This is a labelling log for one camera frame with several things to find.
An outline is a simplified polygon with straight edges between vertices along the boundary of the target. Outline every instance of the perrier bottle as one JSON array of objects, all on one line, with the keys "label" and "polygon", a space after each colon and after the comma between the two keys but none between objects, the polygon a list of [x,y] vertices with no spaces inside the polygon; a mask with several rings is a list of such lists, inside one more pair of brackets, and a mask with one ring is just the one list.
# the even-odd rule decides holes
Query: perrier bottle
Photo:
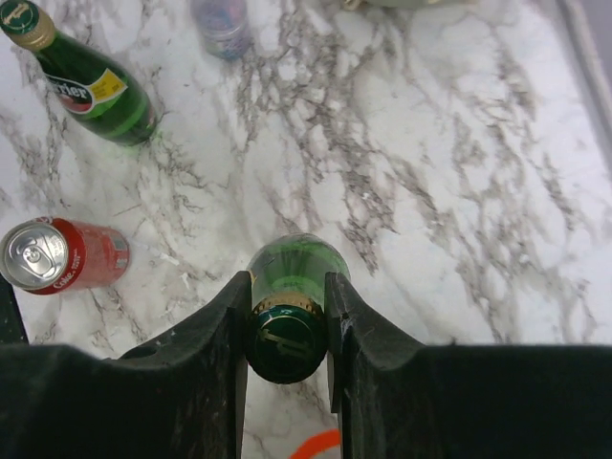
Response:
[{"label": "perrier bottle", "polygon": [[0,27],[33,52],[50,89],[75,120],[112,142],[145,141],[157,118],[141,85],[117,62],[55,29],[49,15],[26,0],[0,5]]},{"label": "perrier bottle", "polygon": [[325,275],[349,277],[344,259],[312,234],[292,234],[256,253],[249,272],[253,309],[245,354],[252,369],[273,383],[308,378],[327,351]]}]

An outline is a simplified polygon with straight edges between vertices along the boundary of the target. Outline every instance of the coca-cola can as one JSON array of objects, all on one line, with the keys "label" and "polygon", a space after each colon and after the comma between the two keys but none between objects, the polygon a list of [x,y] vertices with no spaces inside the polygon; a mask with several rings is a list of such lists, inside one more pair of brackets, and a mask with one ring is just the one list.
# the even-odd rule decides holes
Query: coca-cola can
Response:
[{"label": "coca-cola can", "polygon": [[0,274],[37,295],[90,289],[119,279],[130,261],[115,229],[40,217],[9,231],[0,242]]}]

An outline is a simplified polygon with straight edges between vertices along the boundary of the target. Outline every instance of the barcode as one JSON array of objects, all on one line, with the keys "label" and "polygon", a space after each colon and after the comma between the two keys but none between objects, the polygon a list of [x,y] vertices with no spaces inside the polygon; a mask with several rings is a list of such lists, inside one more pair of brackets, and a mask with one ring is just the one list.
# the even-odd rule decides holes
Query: barcode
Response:
[{"label": "barcode", "polygon": [[122,239],[118,239],[116,237],[113,237],[113,246],[115,246],[115,250],[116,251],[127,251],[127,246],[125,245],[125,242]]}]

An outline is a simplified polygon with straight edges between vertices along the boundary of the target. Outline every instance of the marble countertop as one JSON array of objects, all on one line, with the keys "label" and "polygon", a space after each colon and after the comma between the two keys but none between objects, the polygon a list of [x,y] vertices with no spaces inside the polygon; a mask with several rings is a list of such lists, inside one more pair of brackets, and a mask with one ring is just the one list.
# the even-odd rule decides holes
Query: marble countertop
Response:
[{"label": "marble countertop", "polygon": [[[612,342],[612,190],[537,2],[249,0],[254,49],[234,63],[203,52],[186,2],[40,3],[164,115],[149,144],[98,139],[0,39],[0,232],[52,214],[108,223],[134,248],[111,288],[19,293],[32,341],[115,357],[263,244],[309,231],[416,339]],[[336,426],[324,370],[290,386],[250,373],[243,457],[285,459]]]}]

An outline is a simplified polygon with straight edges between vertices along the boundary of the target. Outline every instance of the green bottle cap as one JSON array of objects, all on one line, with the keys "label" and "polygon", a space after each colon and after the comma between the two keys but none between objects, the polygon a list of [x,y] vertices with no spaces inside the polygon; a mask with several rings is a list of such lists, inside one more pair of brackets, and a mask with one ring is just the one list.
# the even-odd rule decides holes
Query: green bottle cap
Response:
[{"label": "green bottle cap", "polygon": [[55,38],[49,15],[26,0],[8,0],[0,5],[0,29],[15,44],[30,51],[46,48]]},{"label": "green bottle cap", "polygon": [[245,354],[263,379],[298,383],[317,370],[327,352],[327,332],[322,314],[309,309],[275,304],[259,313],[258,308],[253,311]]}]

